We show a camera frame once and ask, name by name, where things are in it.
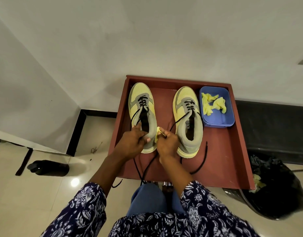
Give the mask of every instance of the shoe insole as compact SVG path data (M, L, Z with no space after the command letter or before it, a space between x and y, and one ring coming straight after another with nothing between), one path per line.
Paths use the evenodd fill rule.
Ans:
M139 119L142 123L142 130L149 132L149 123L148 123L147 111L145 110L145 108L143 108L142 112L140 113Z
M194 117L193 115L185 122L185 135L188 140L193 141L194 139Z

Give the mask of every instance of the red wooden tray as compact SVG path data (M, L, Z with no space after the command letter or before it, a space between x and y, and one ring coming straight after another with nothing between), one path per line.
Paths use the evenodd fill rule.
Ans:
M126 76L109 154L112 153L123 133L130 130L131 120L128 113L127 100L132 86L137 82L143 82L150 88L154 98L157 124L168 130L175 123L172 112L172 101L179 88L189 86L195 91L197 96L200 88L203 86L224 87L228 89L235 115L235 124L232 127L223 129L205 127L202 144L197 155L191 159L184 158L182 165L187 171L196 170L203 161L205 143L207 141L208 152L206 161L203 167L193 175L194 179L206 186L254 189L252 171L231 84ZM156 152L140 154L136 157L136 163L141 175L155 154ZM128 161L118 176L128 179L139 179L134 161ZM159 162L159 158L156 158L150 165L145 180L170 181Z

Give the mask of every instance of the hand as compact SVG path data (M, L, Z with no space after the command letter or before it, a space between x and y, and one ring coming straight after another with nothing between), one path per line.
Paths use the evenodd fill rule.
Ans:
M165 130L160 127L160 132L157 133L158 141L157 141L157 151L160 156L160 163L163 158L166 157L174 157L177 153L177 149L180 145L179 138L176 134L173 134L170 131Z
M115 146L113 154L127 161L133 159L143 150L144 145L150 142L150 138L144 136L148 133L140 130L141 125L142 123L140 122L133 126L131 131L124 132L122 138Z

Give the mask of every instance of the grey sneaker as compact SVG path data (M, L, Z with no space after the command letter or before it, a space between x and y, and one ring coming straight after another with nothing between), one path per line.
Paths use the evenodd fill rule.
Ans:
M132 126L142 123L141 129L148 132L146 135L151 140L144 146L142 153L151 153L157 149L155 136L157 121L155 116L154 99L148 86L144 83L136 83L128 97L128 111L132 120Z
M177 153L184 158L194 157L200 148L203 137L203 123L197 97L190 87L181 87L173 99L175 133L181 144Z

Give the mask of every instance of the person's left hand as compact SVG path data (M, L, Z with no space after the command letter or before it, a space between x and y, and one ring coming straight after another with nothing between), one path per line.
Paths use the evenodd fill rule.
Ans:
M140 130L141 125L140 122L133 126L131 131L124 132L114 148L113 153L115 155L123 157L125 160L133 159L143 150L144 145L150 142L150 138L144 136L148 133Z

